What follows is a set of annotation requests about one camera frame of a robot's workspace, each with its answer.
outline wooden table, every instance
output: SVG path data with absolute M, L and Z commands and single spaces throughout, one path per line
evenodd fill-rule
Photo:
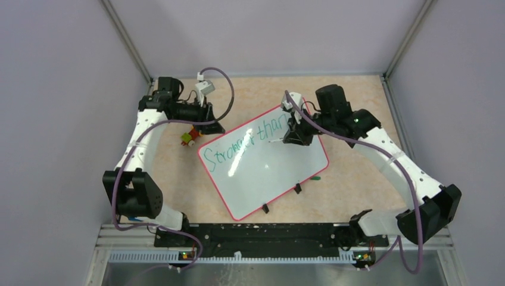
M 230 90 L 225 79 L 211 80 L 216 90 L 208 100 L 214 104 L 214 115 L 218 117 L 228 105 Z M 196 80 L 182 81 L 186 90 L 181 98 L 186 98 Z M 221 121 L 226 130 L 279 105 L 286 89 L 317 104 L 315 90 L 336 83 L 344 88 L 353 110 L 369 110 L 399 145 L 379 76 L 243 77 L 233 78 L 232 82 L 235 103 Z M 170 124 L 160 139 L 151 175 L 163 191 L 164 202 L 184 212 L 190 222 L 234 222 L 197 155 L 198 147 L 217 135 L 203 136 L 193 147 L 183 147 L 180 136 L 189 130 L 189 125 Z M 366 158 L 330 136 L 322 136 L 322 141 L 330 165 L 319 174 L 321 180 L 303 183 L 300 194 L 289 192 L 269 203 L 268 214 L 260 210 L 241 223 L 347 222 L 364 209 L 405 206 Z

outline black bracket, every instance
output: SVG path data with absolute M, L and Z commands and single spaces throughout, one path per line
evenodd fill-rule
M 296 184 L 295 188 L 294 188 L 295 192 L 297 192 L 297 195 L 299 193 L 301 193 L 301 185 L 300 184 Z
M 268 213 L 270 210 L 268 209 L 268 206 L 267 204 L 264 204 L 263 207 L 261 207 L 261 209 L 265 212 L 265 213 Z

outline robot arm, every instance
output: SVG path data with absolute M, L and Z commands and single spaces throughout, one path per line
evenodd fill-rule
M 114 170 L 105 171 L 102 181 L 112 201 L 114 182 L 131 148 L 135 151 L 128 160 L 117 191 L 117 215 L 137 217 L 146 222 L 153 222 L 170 229 L 181 230 L 185 216 L 173 210 L 163 201 L 163 193 L 150 177 L 158 142 L 166 125 L 159 125 L 147 133 L 141 143 L 136 140 L 150 126 L 166 120 L 185 120 L 191 122 L 209 122 L 215 120 L 213 106 L 207 102 L 206 95 L 214 91 L 209 80 L 201 79 L 195 85 L 197 98 L 188 103 L 179 99 L 182 83 L 172 77 L 160 77 L 158 89 L 152 95 L 142 97 L 139 102 L 137 121 L 130 143 Z M 210 125 L 195 126 L 202 134 L 224 133 L 218 122 Z
M 298 107 L 303 107 L 300 94 L 291 92 L 289 96 Z M 393 158 L 389 158 L 378 150 L 348 143 L 352 149 L 360 152 L 379 169 L 407 204 L 407 209 L 401 210 L 365 210 L 351 218 L 351 227 L 355 227 L 358 233 L 368 237 L 383 234 L 404 235 L 417 244 L 413 198 L 407 179 L 394 164 L 395 160 L 406 169 L 415 187 L 414 199 L 420 205 L 423 242 L 453 220 L 461 198 L 461 191 L 455 185 L 445 187 L 421 170 L 394 144 L 381 128 L 381 123 L 370 112 L 364 109 L 352 111 L 340 86 L 324 86 L 316 91 L 316 96 L 321 110 L 309 115 L 307 110 L 302 109 L 303 113 L 317 125 L 336 135 L 379 146 L 392 154 Z M 282 100 L 282 108 L 291 114 L 288 120 L 289 131 L 282 140 L 284 143 L 310 145 L 313 136 L 321 134 L 301 118 L 286 96 Z

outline gray wall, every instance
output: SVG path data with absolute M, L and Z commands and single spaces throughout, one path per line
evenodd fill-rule
M 505 2 L 438 1 L 392 78 L 416 161 L 462 202 L 450 225 L 472 285 L 502 285 Z
M 423 0 L 113 0 L 154 76 L 383 72 Z
M 0 1 L 0 284 L 82 285 L 146 84 L 98 1 Z

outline purple cable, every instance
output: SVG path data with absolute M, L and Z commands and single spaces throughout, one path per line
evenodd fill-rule
M 216 67 L 206 67 L 204 68 L 203 70 L 200 71 L 200 73 L 203 73 L 207 70 L 215 70 L 219 73 L 221 73 L 225 79 L 228 81 L 228 84 L 230 84 L 230 89 L 231 89 L 231 92 L 232 92 L 232 98 L 230 100 L 230 103 L 228 105 L 228 108 L 226 109 L 226 111 L 223 113 L 223 115 L 221 115 L 220 117 L 218 117 L 216 120 L 212 120 L 212 121 L 207 121 L 207 122 L 191 122 L 191 121 L 186 121 L 186 120 L 164 120 L 164 121 L 160 121 L 160 122 L 157 122 L 156 124 L 150 126 L 148 129 L 146 129 L 140 136 L 139 138 L 137 138 L 137 140 L 135 141 L 136 143 L 140 143 L 142 141 L 142 139 L 151 131 L 153 130 L 154 128 L 160 126 L 160 125 L 163 125 L 163 124 L 166 124 L 166 123 L 184 123 L 184 124 L 191 124 L 191 125 L 210 125 L 210 124 L 213 124 L 215 122 L 218 122 L 219 120 L 221 120 L 222 118 L 224 118 L 228 112 L 230 112 L 232 106 L 233 106 L 233 100 L 235 99 L 235 90 L 233 88 L 233 84 L 232 84 L 232 81 L 230 80 L 230 77 L 225 73 L 223 72 L 222 70 L 216 68 Z M 180 270 L 184 270 L 184 269 L 187 269 L 188 267 L 191 267 L 197 260 L 198 258 L 200 258 L 200 256 L 202 255 L 202 252 L 203 252 L 203 245 L 202 245 L 202 242 L 195 236 L 191 235 L 191 234 L 188 234 L 186 232 L 183 232 L 183 231 L 175 231 L 175 230 L 172 230 L 172 229 L 169 229 L 169 228 L 166 228 L 165 226 L 161 226 L 161 225 L 157 225 L 156 223 L 135 223 L 135 224 L 132 224 L 130 226 L 127 226 L 127 227 L 121 227 L 118 222 L 117 222 L 117 218 L 116 218 L 116 204 L 117 204 L 117 189 L 119 187 L 119 181 L 120 181 L 120 178 L 124 172 L 124 168 L 126 167 L 126 165 L 128 164 L 128 161 L 130 160 L 130 158 L 132 157 L 133 153 L 135 152 L 136 150 L 136 146 L 132 146 L 132 148 L 130 149 L 130 151 L 128 152 L 126 158 L 124 158 L 124 161 L 123 161 L 123 164 L 121 164 L 121 167 L 119 168 L 119 171 L 117 172 L 117 176 L 116 176 L 116 180 L 114 181 L 114 188 L 113 188 L 113 193 L 112 193 L 112 200 L 111 200 L 111 206 L 112 206 L 112 223 L 114 225 L 114 227 L 119 230 L 119 231 L 127 231 L 129 229 L 132 229 L 132 228 L 139 228 L 139 227 L 144 227 L 144 226 L 154 226 L 154 227 L 158 227 L 164 231 L 167 231 L 167 232 L 171 232 L 173 234 L 179 234 L 179 235 L 184 235 L 185 237 L 189 237 L 191 238 L 192 240 L 194 240 L 198 246 L 200 247 L 200 250 L 199 252 L 197 253 L 197 255 L 195 256 L 195 258 L 186 266 L 184 266 L 183 268 L 181 268 Z M 158 268 L 158 267 L 162 267 L 162 266 L 166 266 L 166 265 L 157 265 L 157 267 L 151 267 L 151 268 L 148 268 L 147 270 L 141 272 L 139 275 L 142 275 L 152 269 L 155 269 L 155 268 Z M 133 277 L 127 284 L 130 284 L 134 279 L 136 279 L 139 275 Z
M 291 103 L 291 105 L 293 105 L 293 108 L 295 108 L 295 110 L 301 115 L 301 117 L 305 121 L 307 121 L 310 125 L 312 125 L 312 127 L 316 128 L 317 130 L 321 131 L 322 133 L 327 134 L 327 135 L 329 135 L 331 137 L 334 137 L 336 139 L 340 139 L 340 140 L 349 142 L 349 143 L 359 144 L 359 145 L 363 145 L 363 146 L 372 148 L 374 150 L 377 150 L 377 151 L 381 152 L 382 154 L 384 154 L 386 157 L 388 157 L 390 159 L 393 158 L 393 156 L 389 152 L 387 152 L 386 150 L 382 149 L 379 146 L 375 146 L 375 145 L 370 144 L 368 142 L 358 141 L 358 140 L 355 140 L 355 139 L 351 139 L 351 138 L 347 138 L 347 137 L 344 137 L 344 136 L 340 136 L 340 135 L 334 134 L 334 133 L 329 132 L 328 130 L 320 127 L 314 121 L 312 121 L 307 115 L 305 115 L 305 113 L 303 113 L 301 111 L 301 109 L 297 106 L 297 104 L 295 103 L 295 101 L 291 98 L 291 96 L 289 94 L 289 91 L 284 91 L 284 93 L 285 93 L 286 98 L 288 99 L 289 103 Z M 398 162 L 398 160 L 393 160 L 393 163 L 401 171 L 401 173 L 405 177 L 405 180 L 407 180 L 407 184 L 409 185 L 410 193 L 411 193 L 412 199 L 414 201 L 414 215 L 416 217 L 416 226 L 417 226 L 417 265 L 416 265 L 416 268 L 413 269 L 413 270 L 409 268 L 409 266 L 407 264 L 407 260 L 404 257 L 403 245 L 401 243 L 401 237 L 400 236 L 397 237 L 395 243 L 377 261 L 377 263 L 375 265 L 377 265 L 379 262 L 382 261 L 383 258 L 385 258 L 387 255 L 389 255 L 391 253 L 392 249 L 398 243 L 398 245 L 400 246 L 400 256 L 401 256 L 401 260 L 403 262 L 403 265 L 405 266 L 405 268 L 407 269 L 407 271 L 409 271 L 410 273 L 417 274 L 417 273 L 419 273 L 419 271 L 421 270 L 421 267 L 423 265 L 423 233 L 422 233 L 422 225 L 421 225 L 421 214 L 420 214 L 420 211 L 419 211 L 419 202 L 418 202 L 417 196 L 416 196 L 416 188 L 414 187 L 414 183 L 412 182 L 412 179 L 410 178 L 409 173 L 407 172 L 407 170 L 405 169 L 405 167 L 403 167 L 403 165 L 400 164 L 400 162 Z

